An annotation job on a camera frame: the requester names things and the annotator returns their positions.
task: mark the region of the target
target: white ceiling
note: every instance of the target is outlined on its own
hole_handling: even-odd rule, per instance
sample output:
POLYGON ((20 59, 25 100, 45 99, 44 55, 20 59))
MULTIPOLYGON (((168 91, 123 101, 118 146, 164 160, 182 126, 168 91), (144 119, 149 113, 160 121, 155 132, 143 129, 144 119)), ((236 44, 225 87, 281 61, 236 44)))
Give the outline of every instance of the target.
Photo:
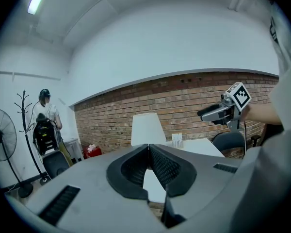
MULTIPOLYGON (((142 3, 158 0, 42 0, 36 15, 27 13, 30 0, 21 0, 12 13, 8 28, 28 40, 37 37, 73 50, 110 20, 142 3)), ((211 0, 225 8, 238 8, 268 26, 270 5, 267 0, 211 0)))

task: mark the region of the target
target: chair backrest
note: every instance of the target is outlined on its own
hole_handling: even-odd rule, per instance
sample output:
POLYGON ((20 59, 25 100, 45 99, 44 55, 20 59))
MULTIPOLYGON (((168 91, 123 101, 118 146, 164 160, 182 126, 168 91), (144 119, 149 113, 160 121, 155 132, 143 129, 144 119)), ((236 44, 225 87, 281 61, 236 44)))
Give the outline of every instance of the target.
POLYGON ((239 132, 226 132, 217 134, 212 144, 219 150, 228 150, 233 148, 244 148, 244 137, 239 132))

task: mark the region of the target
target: white table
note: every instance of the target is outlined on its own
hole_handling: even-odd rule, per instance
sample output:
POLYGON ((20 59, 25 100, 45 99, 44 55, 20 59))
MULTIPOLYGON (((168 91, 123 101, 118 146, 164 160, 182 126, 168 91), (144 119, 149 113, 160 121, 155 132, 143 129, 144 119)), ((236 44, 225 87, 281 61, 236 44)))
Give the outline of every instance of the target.
MULTIPOLYGON (((165 145, 168 147, 172 147, 172 142, 166 142, 165 145)), ((183 147, 180 150, 192 153, 224 157, 222 153, 206 138, 185 140, 183 141, 182 146, 183 147)), ((166 192, 152 170, 146 170, 143 188, 148 191, 148 197, 150 201, 165 203, 166 192)))

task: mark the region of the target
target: lamp shade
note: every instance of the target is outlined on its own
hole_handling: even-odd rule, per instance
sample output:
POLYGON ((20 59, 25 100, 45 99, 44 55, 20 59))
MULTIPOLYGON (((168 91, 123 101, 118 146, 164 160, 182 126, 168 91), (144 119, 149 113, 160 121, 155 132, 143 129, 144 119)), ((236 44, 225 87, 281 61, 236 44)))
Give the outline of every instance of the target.
POLYGON ((131 145, 164 144, 166 136, 156 113, 134 115, 132 118, 131 145))

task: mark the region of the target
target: white sleeve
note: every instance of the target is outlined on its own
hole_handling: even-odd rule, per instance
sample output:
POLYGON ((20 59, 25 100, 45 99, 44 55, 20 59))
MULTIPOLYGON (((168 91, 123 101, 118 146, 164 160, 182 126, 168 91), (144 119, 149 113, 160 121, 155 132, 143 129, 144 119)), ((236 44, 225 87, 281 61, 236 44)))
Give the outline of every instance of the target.
POLYGON ((55 116, 59 116, 59 110, 57 109, 57 107, 55 105, 53 105, 53 112, 55 114, 55 116))

